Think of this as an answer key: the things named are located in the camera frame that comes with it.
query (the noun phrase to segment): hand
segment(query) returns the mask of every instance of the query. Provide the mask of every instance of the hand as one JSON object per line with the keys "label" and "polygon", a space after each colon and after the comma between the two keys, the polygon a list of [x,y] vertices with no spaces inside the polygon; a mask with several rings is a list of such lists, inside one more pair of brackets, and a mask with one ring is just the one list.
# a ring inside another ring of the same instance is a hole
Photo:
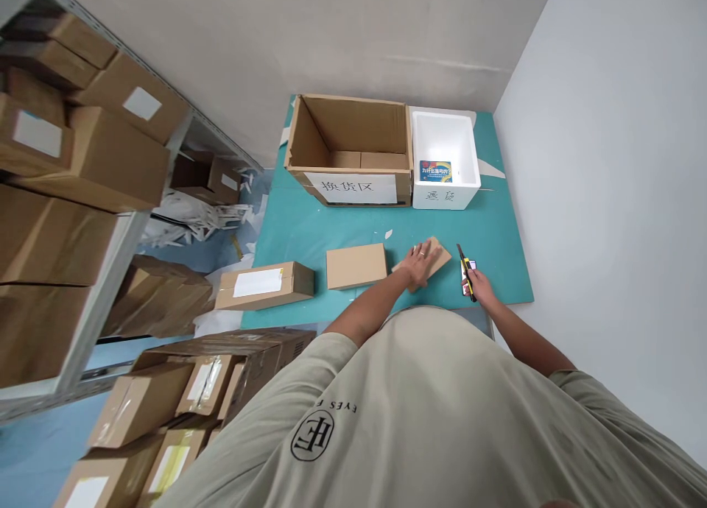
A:
{"label": "hand", "polygon": [[[491,282],[486,278],[486,275],[478,269],[469,269],[469,277],[471,278],[471,286],[474,289],[474,296],[483,307],[498,302],[496,294],[493,292]],[[469,285],[466,280],[462,282],[464,286],[464,296],[470,297]]]}
{"label": "hand", "polygon": [[420,287],[427,287],[427,271],[429,271],[432,262],[442,252],[442,247],[437,247],[432,252],[429,252],[431,244],[432,241],[428,239],[424,243],[418,243],[408,250],[398,269],[405,269],[410,274],[412,281]]}

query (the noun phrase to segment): white wall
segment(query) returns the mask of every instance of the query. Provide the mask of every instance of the white wall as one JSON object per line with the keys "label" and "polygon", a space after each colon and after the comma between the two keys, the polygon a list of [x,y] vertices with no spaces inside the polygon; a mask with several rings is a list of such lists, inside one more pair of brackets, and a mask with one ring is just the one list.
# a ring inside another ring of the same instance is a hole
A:
{"label": "white wall", "polygon": [[493,111],[546,0],[78,0],[265,166],[289,96]]}
{"label": "white wall", "polygon": [[707,466],[707,0],[548,0],[496,111],[518,313]]}

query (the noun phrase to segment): yellow box cutter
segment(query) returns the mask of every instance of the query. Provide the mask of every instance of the yellow box cutter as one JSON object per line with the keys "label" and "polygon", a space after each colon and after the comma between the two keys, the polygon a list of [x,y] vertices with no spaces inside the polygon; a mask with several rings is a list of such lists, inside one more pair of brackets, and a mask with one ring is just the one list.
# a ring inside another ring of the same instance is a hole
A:
{"label": "yellow box cutter", "polygon": [[464,256],[464,253],[462,252],[462,248],[459,243],[457,243],[457,249],[459,250],[459,257],[462,263],[462,279],[466,277],[466,281],[469,285],[469,294],[471,295],[471,301],[476,302],[476,296],[474,296],[474,289],[471,282],[471,276],[469,276],[469,270],[476,269],[476,262],[474,260],[468,260]]}

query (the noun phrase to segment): t-shirt logo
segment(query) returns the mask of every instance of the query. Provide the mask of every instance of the t-shirt logo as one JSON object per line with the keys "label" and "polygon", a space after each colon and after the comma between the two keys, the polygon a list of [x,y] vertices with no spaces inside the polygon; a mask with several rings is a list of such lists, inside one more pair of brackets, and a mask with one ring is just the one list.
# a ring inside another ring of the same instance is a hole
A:
{"label": "t-shirt logo", "polygon": [[297,460],[311,462],[324,453],[334,432],[334,418],[327,411],[312,412],[297,428],[290,450]]}

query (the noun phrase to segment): teal table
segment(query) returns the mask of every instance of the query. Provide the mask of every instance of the teal table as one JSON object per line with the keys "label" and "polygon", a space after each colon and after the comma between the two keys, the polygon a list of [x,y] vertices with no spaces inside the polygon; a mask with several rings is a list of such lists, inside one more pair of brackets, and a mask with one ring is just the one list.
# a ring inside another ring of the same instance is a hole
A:
{"label": "teal table", "polygon": [[[285,128],[292,120],[293,102],[294,97]],[[284,168],[287,144],[280,145],[253,266],[299,261],[315,271],[316,293],[311,300],[246,311],[242,328],[331,321],[366,288],[327,290],[327,250],[383,243],[390,268],[412,245],[429,236],[436,236],[452,254],[452,259],[429,279],[427,289],[419,289],[414,294],[405,291],[394,310],[417,304],[448,309],[476,305],[461,293],[456,243],[461,244],[467,258],[476,260],[476,265],[489,277],[501,301],[532,302],[530,278],[491,114],[476,115],[474,138],[482,189],[463,211],[327,208],[308,194]],[[393,232],[386,239],[389,230]]]}

